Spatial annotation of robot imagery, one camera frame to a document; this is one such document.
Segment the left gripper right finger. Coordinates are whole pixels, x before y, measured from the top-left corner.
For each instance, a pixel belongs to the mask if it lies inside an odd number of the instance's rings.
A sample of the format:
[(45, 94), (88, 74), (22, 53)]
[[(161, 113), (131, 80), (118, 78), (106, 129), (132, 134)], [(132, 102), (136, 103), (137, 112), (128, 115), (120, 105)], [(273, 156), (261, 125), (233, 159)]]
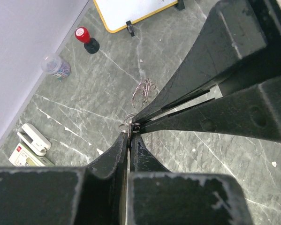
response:
[(129, 225), (251, 225), (235, 178), (216, 173), (174, 173), (132, 138), (128, 177)]

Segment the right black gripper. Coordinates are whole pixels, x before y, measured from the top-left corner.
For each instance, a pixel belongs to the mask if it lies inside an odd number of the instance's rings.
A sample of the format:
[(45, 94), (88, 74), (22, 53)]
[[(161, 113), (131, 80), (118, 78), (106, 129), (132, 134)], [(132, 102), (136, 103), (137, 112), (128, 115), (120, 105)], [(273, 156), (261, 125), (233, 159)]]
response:
[(173, 76), (133, 121), (148, 121), (205, 94), (222, 81), (220, 91), (226, 96), (280, 75), (278, 2), (220, 0)]

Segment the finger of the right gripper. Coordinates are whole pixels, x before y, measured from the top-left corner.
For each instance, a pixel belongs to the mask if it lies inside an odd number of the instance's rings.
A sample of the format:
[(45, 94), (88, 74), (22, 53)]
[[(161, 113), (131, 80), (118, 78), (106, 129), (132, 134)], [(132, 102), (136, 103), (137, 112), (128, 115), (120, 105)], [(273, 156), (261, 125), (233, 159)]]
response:
[(281, 143), (281, 76), (144, 123), (160, 130), (238, 135)]

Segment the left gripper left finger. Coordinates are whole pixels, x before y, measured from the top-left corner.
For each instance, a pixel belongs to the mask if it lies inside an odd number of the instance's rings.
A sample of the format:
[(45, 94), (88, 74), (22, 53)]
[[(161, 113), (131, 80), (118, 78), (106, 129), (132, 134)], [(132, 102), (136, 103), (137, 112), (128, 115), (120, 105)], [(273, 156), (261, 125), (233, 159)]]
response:
[(127, 135), (80, 167), (0, 167), (0, 225), (126, 223)]

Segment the metal disc with keyrings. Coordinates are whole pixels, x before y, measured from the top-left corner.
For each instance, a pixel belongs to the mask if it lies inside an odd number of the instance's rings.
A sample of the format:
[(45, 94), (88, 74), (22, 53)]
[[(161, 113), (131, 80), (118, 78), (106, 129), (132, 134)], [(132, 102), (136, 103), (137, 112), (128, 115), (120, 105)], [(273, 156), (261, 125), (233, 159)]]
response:
[[(157, 86), (150, 78), (142, 80), (133, 92), (131, 103), (133, 108), (139, 111), (148, 106), (159, 93)], [(119, 130), (123, 133), (138, 133), (140, 131), (140, 123), (133, 123), (132, 119), (137, 112), (130, 113), (119, 125)]]

